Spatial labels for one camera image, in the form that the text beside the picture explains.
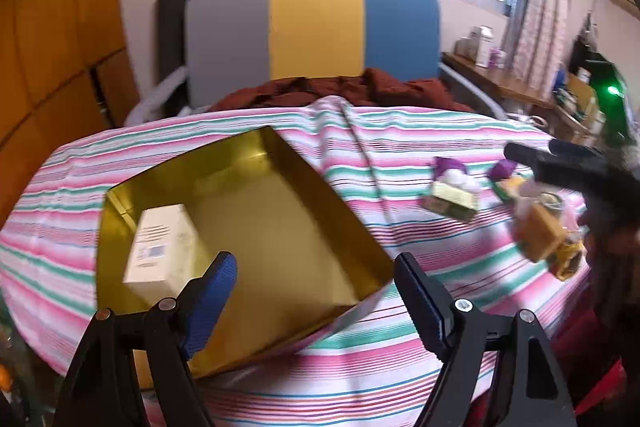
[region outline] gold tray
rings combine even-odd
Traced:
[[[213,259],[238,260],[236,287],[209,343],[189,363],[195,378],[300,349],[355,322],[391,281],[385,251],[271,127],[186,152],[107,191],[98,240],[98,308],[149,306],[122,284],[141,213],[183,203]],[[148,367],[138,353],[143,387]]]

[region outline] barcode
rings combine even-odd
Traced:
[[[158,247],[151,247],[146,250],[147,257],[159,257],[164,254],[165,245],[159,245]]]

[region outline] striped tablecloth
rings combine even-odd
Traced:
[[[20,333],[51,367],[66,371],[95,311],[105,191],[182,152],[263,125],[274,126],[322,173],[390,256],[412,252],[455,297],[494,313],[527,307],[551,333],[580,295],[586,266],[561,283],[545,263],[526,260],[511,237],[510,210],[485,176],[507,140],[545,147],[548,135],[475,114],[354,108],[330,96],[305,108],[218,112],[109,130],[57,149],[0,232],[5,300]],[[461,160],[484,188],[470,225],[420,205],[433,181],[434,156]],[[580,196],[564,197],[580,210]],[[488,388],[494,358],[486,356],[476,393]],[[217,425],[408,426],[439,368],[391,285],[377,309],[347,330],[199,386]],[[152,398],[146,404],[152,422],[161,423],[158,404]]]

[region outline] curtain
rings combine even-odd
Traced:
[[[516,39],[511,72],[542,96],[550,95],[560,67],[567,15],[568,0],[528,0],[520,31],[507,31]]]

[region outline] gray panel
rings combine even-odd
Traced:
[[[269,0],[188,0],[191,107],[269,80]]]

